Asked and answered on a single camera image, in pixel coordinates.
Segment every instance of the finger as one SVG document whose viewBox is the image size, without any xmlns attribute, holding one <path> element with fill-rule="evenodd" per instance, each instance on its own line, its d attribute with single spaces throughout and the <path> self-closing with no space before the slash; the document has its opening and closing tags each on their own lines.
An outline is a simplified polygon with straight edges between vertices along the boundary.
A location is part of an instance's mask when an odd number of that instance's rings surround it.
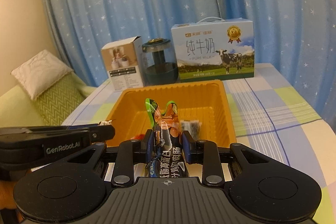
<svg viewBox="0 0 336 224">
<path fill-rule="evenodd" d="M 0 210 L 16 209 L 13 198 L 14 181 L 0 181 Z"/>
</svg>

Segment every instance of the wall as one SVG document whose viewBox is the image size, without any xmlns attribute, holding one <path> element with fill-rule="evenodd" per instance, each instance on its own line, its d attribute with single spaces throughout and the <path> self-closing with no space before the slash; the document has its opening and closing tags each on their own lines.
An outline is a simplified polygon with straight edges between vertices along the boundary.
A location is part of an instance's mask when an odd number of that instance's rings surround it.
<svg viewBox="0 0 336 224">
<path fill-rule="evenodd" d="M 0 0 L 0 96 L 17 84 L 11 71 L 43 49 L 56 54 L 42 0 Z"/>
</svg>

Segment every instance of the glass jar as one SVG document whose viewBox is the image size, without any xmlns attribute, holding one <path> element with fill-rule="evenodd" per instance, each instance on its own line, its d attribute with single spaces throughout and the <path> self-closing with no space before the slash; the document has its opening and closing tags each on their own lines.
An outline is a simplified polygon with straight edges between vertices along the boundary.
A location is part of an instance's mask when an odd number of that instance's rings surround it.
<svg viewBox="0 0 336 224">
<path fill-rule="evenodd" d="M 155 38 L 142 44 L 146 55 L 145 72 L 150 85 L 172 84 L 179 71 L 173 44 L 169 39 Z"/>
</svg>

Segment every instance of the milk carton box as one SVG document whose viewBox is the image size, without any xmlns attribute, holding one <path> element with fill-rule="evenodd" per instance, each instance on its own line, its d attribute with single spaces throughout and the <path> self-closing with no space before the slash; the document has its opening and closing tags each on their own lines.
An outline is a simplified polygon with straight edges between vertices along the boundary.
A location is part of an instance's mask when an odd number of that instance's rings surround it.
<svg viewBox="0 0 336 224">
<path fill-rule="evenodd" d="M 251 20 L 178 24 L 171 34 L 181 82 L 254 76 Z"/>
</svg>

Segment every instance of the sausage package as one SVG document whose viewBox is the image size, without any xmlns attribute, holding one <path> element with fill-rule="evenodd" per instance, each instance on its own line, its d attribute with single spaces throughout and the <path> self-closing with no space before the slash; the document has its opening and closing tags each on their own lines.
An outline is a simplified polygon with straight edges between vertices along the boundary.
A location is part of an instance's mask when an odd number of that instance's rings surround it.
<svg viewBox="0 0 336 224">
<path fill-rule="evenodd" d="M 145 176 L 155 178 L 188 177 L 182 156 L 182 130 L 177 105 L 169 101 L 163 114 L 158 104 L 146 99 L 146 109 L 154 138 L 152 160 L 146 165 Z"/>
</svg>

